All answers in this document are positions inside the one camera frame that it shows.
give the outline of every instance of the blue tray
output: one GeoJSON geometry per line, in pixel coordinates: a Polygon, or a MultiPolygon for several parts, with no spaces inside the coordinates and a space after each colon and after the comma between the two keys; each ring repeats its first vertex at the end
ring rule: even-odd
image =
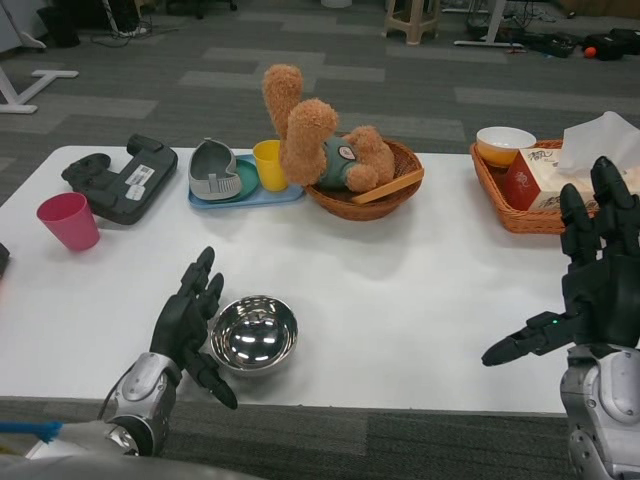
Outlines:
{"type": "MultiPolygon", "coordinates": [[[[251,154],[238,155],[237,158],[253,163],[254,165],[256,164],[256,159],[253,158],[253,155],[251,154]]],[[[269,192],[262,188],[262,185],[258,185],[258,188],[256,188],[255,192],[253,192],[244,200],[240,200],[238,202],[221,203],[200,200],[193,193],[191,193],[191,189],[189,189],[189,203],[193,208],[199,208],[202,210],[207,210],[210,208],[259,207],[263,205],[275,205],[278,203],[294,202],[302,197],[302,195],[304,195],[304,190],[298,185],[290,185],[286,190],[277,193],[269,192]]]]}

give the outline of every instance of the black game controller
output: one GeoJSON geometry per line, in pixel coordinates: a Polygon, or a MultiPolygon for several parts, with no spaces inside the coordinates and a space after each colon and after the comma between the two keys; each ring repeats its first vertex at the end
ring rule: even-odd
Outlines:
{"type": "Polygon", "coordinates": [[[127,143],[133,159],[120,173],[108,170],[111,158],[94,153],[69,165],[62,178],[82,193],[91,211],[122,225],[144,215],[176,170],[178,156],[157,140],[134,134],[127,143]]]}

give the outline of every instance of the blue handle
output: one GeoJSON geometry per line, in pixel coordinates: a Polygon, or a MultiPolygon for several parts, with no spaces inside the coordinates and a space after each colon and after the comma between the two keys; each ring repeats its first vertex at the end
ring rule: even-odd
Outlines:
{"type": "Polygon", "coordinates": [[[0,422],[0,433],[21,433],[24,435],[35,435],[44,443],[49,443],[58,436],[62,428],[60,422],[49,423],[23,423],[23,422],[0,422]]]}

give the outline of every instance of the wooden stick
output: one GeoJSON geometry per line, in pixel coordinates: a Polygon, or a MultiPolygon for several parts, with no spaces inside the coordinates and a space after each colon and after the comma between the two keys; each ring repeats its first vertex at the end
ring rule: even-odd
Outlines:
{"type": "Polygon", "coordinates": [[[424,177],[424,168],[415,170],[411,173],[407,173],[406,175],[391,180],[386,185],[374,188],[367,193],[356,195],[351,199],[351,201],[357,204],[372,202],[379,198],[386,197],[387,195],[391,195],[393,192],[402,190],[403,188],[408,187],[409,185],[412,185],[416,182],[419,182],[420,180],[422,180],[422,177],[424,177]]]}

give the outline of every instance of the pink plastic cup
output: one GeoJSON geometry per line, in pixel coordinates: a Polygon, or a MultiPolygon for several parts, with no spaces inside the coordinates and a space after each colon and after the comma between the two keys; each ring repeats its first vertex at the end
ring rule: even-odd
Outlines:
{"type": "Polygon", "coordinates": [[[36,215],[69,250],[87,250],[100,240],[87,198],[81,193],[51,197],[40,205],[36,215]]]}

